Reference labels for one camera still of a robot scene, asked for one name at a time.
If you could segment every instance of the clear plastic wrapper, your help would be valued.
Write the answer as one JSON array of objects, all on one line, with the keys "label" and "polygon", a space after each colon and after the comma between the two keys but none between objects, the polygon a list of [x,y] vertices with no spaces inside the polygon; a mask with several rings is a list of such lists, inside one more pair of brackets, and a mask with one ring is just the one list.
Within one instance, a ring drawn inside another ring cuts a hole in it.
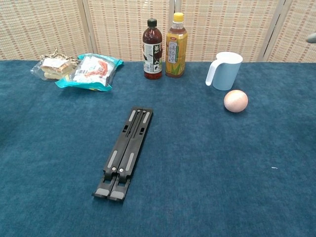
[{"label": "clear plastic wrapper", "polygon": [[112,89],[113,77],[122,60],[100,55],[82,54],[79,65],[68,77],[61,78],[56,82],[60,88],[74,86],[90,90],[108,91]]}]

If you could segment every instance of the mug handle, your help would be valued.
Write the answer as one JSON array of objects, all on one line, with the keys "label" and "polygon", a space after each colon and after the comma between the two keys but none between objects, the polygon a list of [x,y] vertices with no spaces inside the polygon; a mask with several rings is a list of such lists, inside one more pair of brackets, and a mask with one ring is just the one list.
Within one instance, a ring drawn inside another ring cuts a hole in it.
[{"label": "mug handle", "polygon": [[217,67],[219,65],[221,65],[222,63],[224,63],[224,61],[219,60],[219,59],[216,59],[215,61],[213,61],[211,63],[211,66],[209,66],[206,81],[205,81],[206,85],[210,86],[212,84],[212,81],[213,81],[213,78],[215,75],[215,71],[216,71]]}]

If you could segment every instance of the bottle cap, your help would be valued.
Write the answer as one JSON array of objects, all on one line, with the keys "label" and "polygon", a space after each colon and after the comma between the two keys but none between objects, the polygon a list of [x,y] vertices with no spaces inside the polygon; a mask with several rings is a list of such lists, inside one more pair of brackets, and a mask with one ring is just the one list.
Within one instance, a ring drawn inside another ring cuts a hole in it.
[{"label": "bottle cap", "polygon": [[175,12],[173,14],[173,22],[182,23],[184,20],[184,14],[182,12]]},{"label": "bottle cap", "polygon": [[156,27],[157,26],[157,20],[154,18],[150,18],[147,20],[147,26],[149,27]]}]

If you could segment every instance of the plastic bottle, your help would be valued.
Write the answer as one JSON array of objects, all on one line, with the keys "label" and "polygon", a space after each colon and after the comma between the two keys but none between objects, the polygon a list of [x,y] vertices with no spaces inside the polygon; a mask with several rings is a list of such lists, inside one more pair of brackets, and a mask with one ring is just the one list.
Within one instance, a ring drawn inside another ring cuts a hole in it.
[{"label": "plastic bottle", "polygon": [[148,19],[147,25],[143,34],[144,76],[159,79],[162,76],[162,35],[156,19]]},{"label": "plastic bottle", "polygon": [[166,38],[166,75],[179,78],[184,73],[188,33],[183,26],[184,14],[175,12]]}]

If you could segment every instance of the yellow bottle cap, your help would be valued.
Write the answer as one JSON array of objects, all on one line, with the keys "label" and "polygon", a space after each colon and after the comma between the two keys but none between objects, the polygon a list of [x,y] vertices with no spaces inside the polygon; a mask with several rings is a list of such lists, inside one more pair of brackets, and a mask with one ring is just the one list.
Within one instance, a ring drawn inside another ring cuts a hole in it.
[{"label": "yellow bottle cap", "polygon": [[182,23],[184,20],[184,14],[182,12],[175,12],[173,14],[173,22]]}]

